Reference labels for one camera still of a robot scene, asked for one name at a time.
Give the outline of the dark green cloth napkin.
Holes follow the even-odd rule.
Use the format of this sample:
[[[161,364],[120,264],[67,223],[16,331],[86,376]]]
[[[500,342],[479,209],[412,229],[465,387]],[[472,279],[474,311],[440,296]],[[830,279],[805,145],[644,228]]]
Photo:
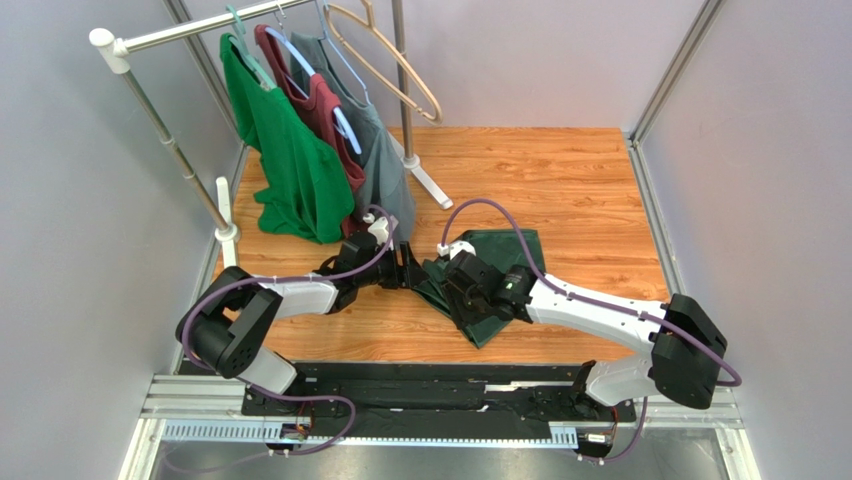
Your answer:
[[[506,272],[513,265],[528,266],[532,270],[537,268],[544,272],[545,261],[538,233],[530,229],[523,229],[521,233],[521,236],[517,236],[511,229],[468,230],[461,234],[458,240],[469,244],[473,248],[472,254],[501,272]],[[413,291],[454,323],[441,289],[441,283],[445,280],[444,271],[451,259],[444,255],[423,261],[420,265],[426,271],[426,281]],[[482,348],[512,321],[501,321],[492,317],[469,327],[457,327],[455,323],[454,325],[471,344]]]

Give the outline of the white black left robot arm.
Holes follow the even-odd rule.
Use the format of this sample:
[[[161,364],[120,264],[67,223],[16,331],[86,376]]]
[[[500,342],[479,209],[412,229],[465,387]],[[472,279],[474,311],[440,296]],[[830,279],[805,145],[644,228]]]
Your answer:
[[[429,278],[406,242],[357,232],[337,255],[303,275],[274,279],[238,266],[223,270],[179,321],[175,337],[188,359],[225,379],[284,394],[298,371],[263,343],[273,323],[305,314],[334,314],[360,289],[413,289]]]

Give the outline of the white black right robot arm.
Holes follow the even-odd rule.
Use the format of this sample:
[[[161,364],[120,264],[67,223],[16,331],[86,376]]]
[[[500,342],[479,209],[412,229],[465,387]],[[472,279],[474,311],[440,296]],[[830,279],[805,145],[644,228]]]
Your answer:
[[[453,254],[442,289],[460,326],[488,318],[521,320],[579,330],[632,352],[617,361],[589,361],[575,389],[600,405],[663,395],[697,410],[710,407],[727,341],[693,298],[666,303],[631,300],[564,282],[538,278],[514,265],[507,272],[467,251]]]

